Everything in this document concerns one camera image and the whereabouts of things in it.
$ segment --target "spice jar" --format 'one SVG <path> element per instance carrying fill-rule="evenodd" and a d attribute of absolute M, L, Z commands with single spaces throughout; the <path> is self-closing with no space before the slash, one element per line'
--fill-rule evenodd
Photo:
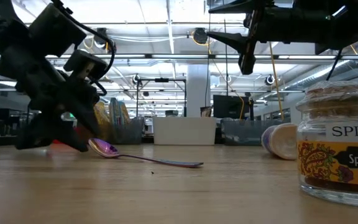
<path fill-rule="evenodd" d="M 358 205 L 358 83 L 319 82 L 296 104 L 301 189 Z"/>

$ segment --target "table surface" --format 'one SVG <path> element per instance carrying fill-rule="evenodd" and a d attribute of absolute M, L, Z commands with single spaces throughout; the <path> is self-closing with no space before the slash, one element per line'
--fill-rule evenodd
<path fill-rule="evenodd" d="M 118 149 L 205 164 L 103 159 L 63 145 L 0 147 L 0 223 L 358 223 L 358 207 L 304 194 L 296 162 L 261 147 Z"/>

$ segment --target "jar lid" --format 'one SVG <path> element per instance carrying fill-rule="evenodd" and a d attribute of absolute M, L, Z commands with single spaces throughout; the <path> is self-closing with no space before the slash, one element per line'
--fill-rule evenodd
<path fill-rule="evenodd" d="M 278 125 L 271 134 L 270 148 L 274 154 L 283 159 L 295 160 L 298 149 L 296 148 L 297 125 L 287 123 Z"/>
<path fill-rule="evenodd" d="M 358 106 L 358 82 L 322 81 L 307 89 L 305 98 L 296 104 L 296 108 L 299 111 L 326 110 L 349 105 Z"/>

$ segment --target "white box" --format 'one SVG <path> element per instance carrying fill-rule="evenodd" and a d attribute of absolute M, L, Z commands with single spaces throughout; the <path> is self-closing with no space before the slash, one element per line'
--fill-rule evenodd
<path fill-rule="evenodd" d="M 210 146 L 215 143 L 215 118 L 153 118 L 154 144 Z"/>

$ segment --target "spice label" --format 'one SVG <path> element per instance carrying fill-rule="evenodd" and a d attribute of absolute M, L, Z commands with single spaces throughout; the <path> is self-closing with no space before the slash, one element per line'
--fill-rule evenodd
<path fill-rule="evenodd" d="M 306 177 L 358 184 L 358 142 L 298 141 L 298 168 Z"/>
<path fill-rule="evenodd" d="M 358 122 L 326 124 L 326 139 L 329 142 L 358 142 Z"/>

